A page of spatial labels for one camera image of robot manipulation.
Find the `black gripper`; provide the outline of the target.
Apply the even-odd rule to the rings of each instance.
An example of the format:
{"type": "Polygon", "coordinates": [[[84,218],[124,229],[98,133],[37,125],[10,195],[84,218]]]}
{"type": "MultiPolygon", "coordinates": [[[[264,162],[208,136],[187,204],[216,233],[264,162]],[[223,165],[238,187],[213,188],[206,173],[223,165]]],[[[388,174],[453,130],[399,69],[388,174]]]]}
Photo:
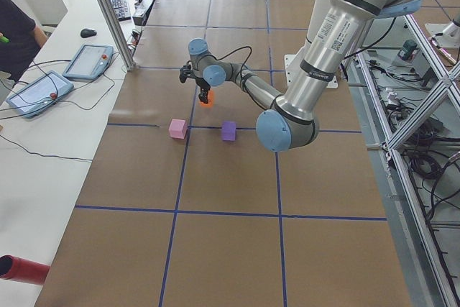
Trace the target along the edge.
{"type": "Polygon", "coordinates": [[[208,103],[208,91],[211,89],[210,85],[206,82],[204,78],[196,78],[196,84],[199,86],[201,92],[198,95],[200,102],[203,104],[208,103]]]}

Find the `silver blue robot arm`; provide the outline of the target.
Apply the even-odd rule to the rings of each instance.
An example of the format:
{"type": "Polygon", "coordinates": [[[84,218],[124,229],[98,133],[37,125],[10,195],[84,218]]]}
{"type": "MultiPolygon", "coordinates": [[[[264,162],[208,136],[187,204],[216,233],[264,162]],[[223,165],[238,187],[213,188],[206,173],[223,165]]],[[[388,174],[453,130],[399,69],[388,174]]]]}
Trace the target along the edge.
{"type": "Polygon", "coordinates": [[[285,93],[263,81],[245,63],[225,63],[195,38],[188,45],[190,60],[180,70],[180,82],[191,78],[207,102],[211,88],[233,82],[263,108],[256,122],[259,141],[273,152],[302,147],[315,140],[319,123],[314,107],[365,24],[376,18],[416,12],[422,0],[316,0],[328,9],[313,38],[300,49],[295,76],[285,93]]]}

